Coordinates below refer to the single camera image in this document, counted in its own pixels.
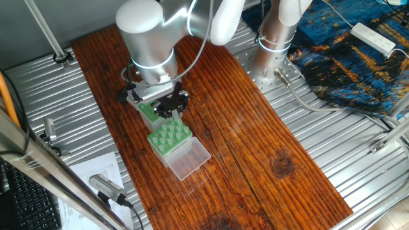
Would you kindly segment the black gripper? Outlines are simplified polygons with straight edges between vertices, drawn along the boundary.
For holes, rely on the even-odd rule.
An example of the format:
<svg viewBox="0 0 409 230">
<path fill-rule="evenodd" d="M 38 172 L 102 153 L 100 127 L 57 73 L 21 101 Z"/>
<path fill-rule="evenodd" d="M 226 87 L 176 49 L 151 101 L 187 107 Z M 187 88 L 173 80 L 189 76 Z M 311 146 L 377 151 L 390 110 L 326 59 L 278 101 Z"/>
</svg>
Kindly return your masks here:
<svg viewBox="0 0 409 230">
<path fill-rule="evenodd" d="M 172 111 L 177 111 L 177 117 L 181 118 L 189 104 L 189 94 L 183 89 L 181 82 L 176 82 L 172 93 L 158 99 L 160 105 L 155 108 L 155 114 L 164 119 L 173 117 Z"/>
</svg>

